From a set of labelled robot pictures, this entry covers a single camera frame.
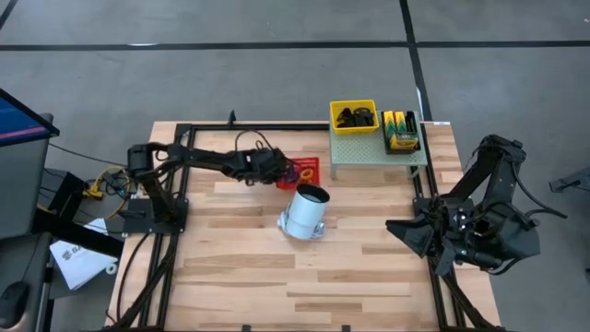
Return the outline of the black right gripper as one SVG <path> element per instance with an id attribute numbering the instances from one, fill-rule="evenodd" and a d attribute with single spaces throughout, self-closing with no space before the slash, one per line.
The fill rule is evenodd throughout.
<path id="1" fill-rule="evenodd" d="M 388 219 L 385 226 L 405 227 L 402 242 L 420 257 L 431 255 L 439 276 L 447 275 L 454 264 L 480 267 L 473 200 L 434 197 L 426 211 L 427 216 L 419 213 L 413 219 Z"/>

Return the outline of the yellow crayon box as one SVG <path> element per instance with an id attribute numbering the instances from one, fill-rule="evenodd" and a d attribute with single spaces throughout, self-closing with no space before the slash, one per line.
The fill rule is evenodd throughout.
<path id="1" fill-rule="evenodd" d="M 419 139 L 416 135 L 398 134 L 389 139 L 389 147 L 391 150 L 414 150 L 419 144 Z"/>

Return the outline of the white printed paper sheet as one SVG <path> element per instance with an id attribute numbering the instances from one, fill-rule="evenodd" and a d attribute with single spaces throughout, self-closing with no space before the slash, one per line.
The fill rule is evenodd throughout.
<path id="1" fill-rule="evenodd" d="M 71 291 L 79 289 L 101 272 L 105 272 L 106 266 L 118 261 L 112 256 L 64 241 L 51 244 L 50 251 Z"/>

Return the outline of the white cylindrical cup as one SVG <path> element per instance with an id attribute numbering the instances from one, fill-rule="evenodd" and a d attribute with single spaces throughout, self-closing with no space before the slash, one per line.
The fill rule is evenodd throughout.
<path id="1" fill-rule="evenodd" d="M 313 184 L 299 184 L 293 198 L 277 219 L 278 227 L 287 235 L 300 240 L 315 240 L 325 236 L 324 213 L 330 195 Z"/>

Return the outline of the black desk beam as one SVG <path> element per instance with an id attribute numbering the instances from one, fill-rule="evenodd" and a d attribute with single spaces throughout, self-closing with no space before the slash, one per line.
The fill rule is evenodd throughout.
<path id="1" fill-rule="evenodd" d="M 42 169 L 39 195 L 32 232 L 49 232 L 53 238 L 77 244 L 85 249 L 118 258 L 122 241 L 75 223 L 85 191 L 85 182 L 70 172 Z"/>

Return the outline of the black mesh basket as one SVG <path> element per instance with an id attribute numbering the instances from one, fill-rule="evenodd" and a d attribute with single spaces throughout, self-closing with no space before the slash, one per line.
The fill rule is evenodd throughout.
<path id="1" fill-rule="evenodd" d="M 412 111 L 381 111 L 386 154 L 411 154 L 420 150 L 419 129 Z"/>

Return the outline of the black aluminium table frame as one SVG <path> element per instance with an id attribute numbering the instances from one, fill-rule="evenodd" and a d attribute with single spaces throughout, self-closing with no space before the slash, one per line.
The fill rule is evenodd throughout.
<path id="1" fill-rule="evenodd" d="M 426 260 L 385 228 L 408 219 L 417 195 L 449 191 L 461 178 L 450 125 L 424 125 L 432 165 L 415 178 L 398 167 L 342 167 L 330 177 L 326 122 L 157 122 L 151 138 L 169 143 L 174 130 L 203 149 L 225 151 L 242 137 L 250 148 L 265 136 L 289 157 L 318 157 L 328 191 L 327 233 L 297 240 L 276 224 L 291 193 L 272 185 L 248 186 L 219 173 L 177 176 L 189 201 L 184 232 L 170 273 L 141 317 L 123 313 L 144 288 L 167 240 L 143 235 L 124 243 L 121 267 L 101 332 L 477 332 Z"/>

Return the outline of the computer monitor blue screen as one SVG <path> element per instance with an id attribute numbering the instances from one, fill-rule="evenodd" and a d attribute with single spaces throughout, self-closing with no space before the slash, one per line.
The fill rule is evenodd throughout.
<path id="1" fill-rule="evenodd" d="M 0 148 L 59 135 L 49 120 L 0 89 Z"/>

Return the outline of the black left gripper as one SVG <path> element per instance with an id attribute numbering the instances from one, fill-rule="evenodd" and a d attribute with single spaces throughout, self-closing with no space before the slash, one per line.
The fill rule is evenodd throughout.
<path id="1" fill-rule="evenodd" d="M 238 150 L 225 162 L 225 175 L 246 184 L 296 184 L 299 173 L 287 170 L 298 164 L 278 148 Z"/>

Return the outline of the red mesh basket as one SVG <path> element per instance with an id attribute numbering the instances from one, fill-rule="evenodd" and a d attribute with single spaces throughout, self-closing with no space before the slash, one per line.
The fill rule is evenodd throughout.
<path id="1" fill-rule="evenodd" d="M 297 188 L 299 184 L 313 184 L 319 185 L 320 184 L 320 163 L 318 158 L 294 158 L 293 160 L 297 161 L 299 164 L 297 165 L 299 173 L 303 169 L 313 169 L 314 177 L 313 180 L 309 183 L 300 183 L 297 182 L 296 184 L 276 184 L 278 189 L 282 190 L 294 190 Z"/>

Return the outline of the pale green perforated metal shelf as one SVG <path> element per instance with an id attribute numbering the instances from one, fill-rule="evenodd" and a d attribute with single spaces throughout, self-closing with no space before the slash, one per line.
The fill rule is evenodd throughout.
<path id="1" fill-rule="evenodd" d="M 423 134 L 420 128 L 420 113 L 414 112 L 419 135 L 419 149 L 408 154 L 387 154 L 383 129 L 369 134 L 336 135 L 332 125 L 330 134 L 330 177 L 336 179 L 338 166 L 384 166 L 407 168 L 409 178 L 416 177 L 427 165 L 427 152 L 423 147 Z"/>

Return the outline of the yellow plastic bin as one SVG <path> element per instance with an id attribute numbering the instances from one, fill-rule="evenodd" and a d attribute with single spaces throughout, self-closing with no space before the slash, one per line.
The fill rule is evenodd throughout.
<path id="1" fill-rule="evenodd" d="M 345 109 L 349 108 L 352 113 L 357 108 L 368 108 L 372 110 L 374 126 L 355 126 L 349 128 L 337 128 L 340 123 L 337 120 L 338 115 Z M 331 101 L 330 102 L 330 120 L 332 128 L 336 135 L 361 135 L 369 134 L 379 128 L 379 120 L 377 118 L 376 105 L 374 100 L 352 100 L 352 101 Z"/>

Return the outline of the black computer mouse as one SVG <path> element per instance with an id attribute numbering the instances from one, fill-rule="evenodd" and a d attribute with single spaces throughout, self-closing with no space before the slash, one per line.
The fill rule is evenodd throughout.
<path id="1" fill-rule="evenodd" d="M 8 285 L 0 294 L 0 328 L 15 326 L 24 314 L 30 286 L 24 281 Z"/>

